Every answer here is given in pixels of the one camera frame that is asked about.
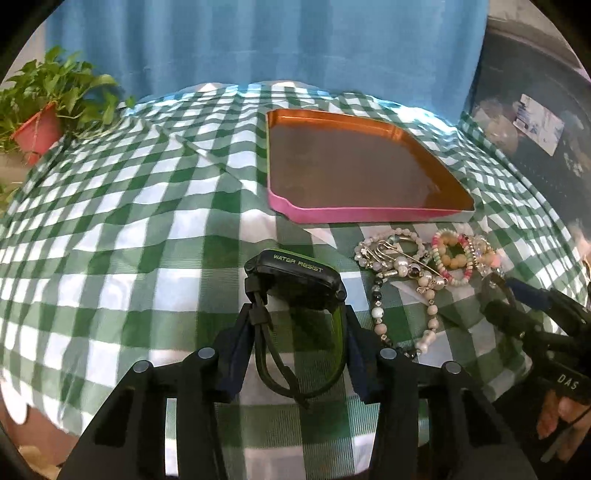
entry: flower pot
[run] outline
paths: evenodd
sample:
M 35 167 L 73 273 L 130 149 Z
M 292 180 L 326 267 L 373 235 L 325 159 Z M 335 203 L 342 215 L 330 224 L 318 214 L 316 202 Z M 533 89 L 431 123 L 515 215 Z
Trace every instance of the flower pot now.
M 22 150 L 28 165 L 34 165 L 63 135 L 56 104 L 49 103 L 14 132 L 11 138 Z

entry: green and white checkered tablecloth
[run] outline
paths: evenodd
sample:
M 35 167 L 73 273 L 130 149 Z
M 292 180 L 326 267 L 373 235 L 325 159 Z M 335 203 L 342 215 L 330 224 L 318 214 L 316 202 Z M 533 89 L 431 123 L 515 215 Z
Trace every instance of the green and white checkered tablecloth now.
M 567 229 L 546 200 L 466 117 L 450 129 L 417 109 L 361 94 L 285 85 L 229 86 L 142 103 L 118 128 L 55 147 L 31 172 L 0 241 L 2 375 L 28 403 L 75 434 L 88 425 L 138 359 L 184 358 L 232 325 L 242 266 L 280 247 L 336 267 L 359 320 L 371 326 L 372 279 L 353 247 L 390 225 L 296 225 L 273 212 L 265 187 L 265 114 L 312 108 L 371 117 L 410 130 L 476 201 L 470 224 L 416 224 L 484 233 L 511 275 L 584 300 L 584 276 Z M 392 187 L 403 179 L 392 179 Z M 482 319 L 471 285 L 436 302 L 444 328 L 423 362 L 455 359 L 496 397 L 527 369 L 519 346 Z M 426 328 L 413 286 L 383 289 L 390 337 L 410 344 Z M 310 339 L 278 301 L 275 340 L 305 386 L 319 381 L 328 327 Z M 167 464 L 174 471 L 174 405 Z M 217 415 L 231 479 L 334 478 L 369 462 L 377 406 L 348 374 L 309 411 L 268 390 L 249 366 L 239 398 Z

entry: curtain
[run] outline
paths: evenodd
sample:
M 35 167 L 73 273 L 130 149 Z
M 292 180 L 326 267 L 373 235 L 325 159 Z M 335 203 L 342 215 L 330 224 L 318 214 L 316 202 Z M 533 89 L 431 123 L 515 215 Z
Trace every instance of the curtain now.
M 488 0 L 66 0 L 47 45 L 81 50 L 136 98 L 298 80 L 456 124 L 487 12 Z

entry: finger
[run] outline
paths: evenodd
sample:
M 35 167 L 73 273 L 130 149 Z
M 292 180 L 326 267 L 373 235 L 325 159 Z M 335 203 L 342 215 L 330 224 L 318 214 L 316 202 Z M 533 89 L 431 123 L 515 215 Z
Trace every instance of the finger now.
M 542 411 L 538 418 L 537 432 L 541 439 L 551 435 L 558 426 L 558 397 L 554 390 L 550 390 L 544 397 Z
M 558 458 L 563 462 L 568 462 L 577 451 L 577 448 L 579 448 L 579 445 L 583 443 L 588 431 L 589 427 L 586 429 L 572 429 L 567 440 L 562 444 L 557 452 Z
M 561 419 L 571 423 L 579 418 L 588 408 L 588 405 L 581 405 L 580 403 L 575 402 L 568 397 L 563 397 L 560 399 L 558 404 L 558 414 L 560 415 Z

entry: person's hand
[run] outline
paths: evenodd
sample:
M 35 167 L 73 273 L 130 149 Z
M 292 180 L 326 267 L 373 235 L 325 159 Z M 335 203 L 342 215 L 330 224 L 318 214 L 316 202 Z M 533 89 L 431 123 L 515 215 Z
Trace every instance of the person's hand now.
M 567 397 L 558 398 L 554 390 L 550 390 L 544 398 L 542 411 L 538 418 L 538 437 L 545 439 L 551 435 L 558 426 L 558 419 L 571 423 L 581 416 L 588 405 L 581 405 Z M 591 412 L 573 425 L 566 441 L 560 446 L 556 455 L 563 462 L 568 462 L 583 442 L 587 432 L 591 428 Z

